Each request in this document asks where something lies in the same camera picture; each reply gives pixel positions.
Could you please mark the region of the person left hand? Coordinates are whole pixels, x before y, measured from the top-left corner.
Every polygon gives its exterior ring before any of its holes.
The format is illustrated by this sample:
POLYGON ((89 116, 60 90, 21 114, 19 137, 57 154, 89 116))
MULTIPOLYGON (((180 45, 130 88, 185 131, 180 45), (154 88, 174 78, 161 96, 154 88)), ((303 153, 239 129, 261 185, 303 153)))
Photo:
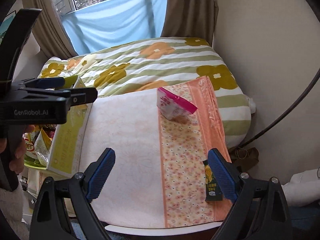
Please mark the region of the person left hand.
MULTIPOLYGON (((35 129, 34 125, 28 125, 25 128, 24 133, 31 133, 34 131, 34 129, 35 129)), ((1 153, 2 153, 7 146, 7 139, 1 138, 0 142, 1 142, 0 146, 1 146, 1 153)), ((16 175, 20 174, 24 169, 24 156, 26 151, 27 150, 25 146, 25 139, 21 137, 20 143, 15 150, 15 157, 9 164, 10 170, 14 171, 16 175)))

